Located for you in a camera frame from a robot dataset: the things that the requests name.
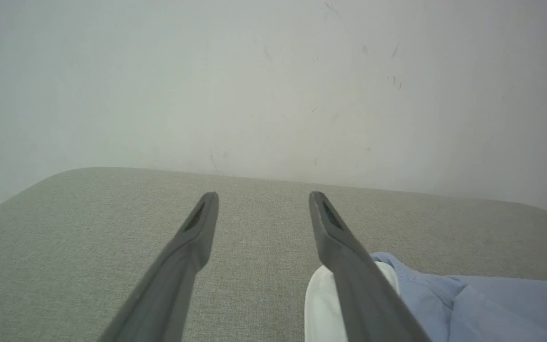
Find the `white object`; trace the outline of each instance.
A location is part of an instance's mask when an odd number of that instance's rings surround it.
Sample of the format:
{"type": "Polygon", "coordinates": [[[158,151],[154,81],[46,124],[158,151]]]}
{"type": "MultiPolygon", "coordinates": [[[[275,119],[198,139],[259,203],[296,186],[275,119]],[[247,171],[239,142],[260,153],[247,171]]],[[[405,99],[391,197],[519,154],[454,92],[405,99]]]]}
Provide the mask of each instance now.
{"type": "MultiPolygon", "coordinates": [[[[375,262],[389,284],[400,294],[398,275],[392,266],[375,262]]],[[[306,342],[346,342],[345,325],[341,314],[337,286],[332,272],[325,266],[312,275],[305,294],[306,342]]]]}

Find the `gray carpet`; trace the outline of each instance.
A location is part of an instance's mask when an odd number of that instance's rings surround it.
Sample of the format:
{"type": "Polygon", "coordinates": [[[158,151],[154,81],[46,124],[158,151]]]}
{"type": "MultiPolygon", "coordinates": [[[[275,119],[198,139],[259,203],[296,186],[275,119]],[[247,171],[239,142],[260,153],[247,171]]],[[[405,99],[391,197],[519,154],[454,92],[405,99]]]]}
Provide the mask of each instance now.
{"type": "Polygon", "coordinates": [[[369,251],[436,274],[547,280],[547,212],[517,203],[95,168],[0,205],[0,340],[95,340],[199,197],[221,206],[186,341],[299,341],[319,260],[308,194],[328,195],[369,251]]]}

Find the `white wall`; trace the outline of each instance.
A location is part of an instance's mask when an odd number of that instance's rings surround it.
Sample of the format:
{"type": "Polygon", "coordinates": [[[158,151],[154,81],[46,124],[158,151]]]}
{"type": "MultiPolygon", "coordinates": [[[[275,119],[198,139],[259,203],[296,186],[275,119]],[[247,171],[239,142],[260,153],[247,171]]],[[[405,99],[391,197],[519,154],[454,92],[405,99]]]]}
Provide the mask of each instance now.
{"type": "Polygon", "coordinates": [[[0,203],[112,165],[547,209],[547,1],[325,1],[0,0],[0,203]]]}

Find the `folded garment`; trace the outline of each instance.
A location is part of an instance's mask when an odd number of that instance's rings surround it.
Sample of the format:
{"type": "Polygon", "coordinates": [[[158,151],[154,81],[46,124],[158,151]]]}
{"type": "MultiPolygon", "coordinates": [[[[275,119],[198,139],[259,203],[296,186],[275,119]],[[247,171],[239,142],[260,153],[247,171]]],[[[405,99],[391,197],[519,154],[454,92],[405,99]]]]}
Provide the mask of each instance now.
{"type": "Polygon", "coordinates": [[[402,300],[432,342],[547,342],[547,281],[427,275],[389,253],[402,300]]]}

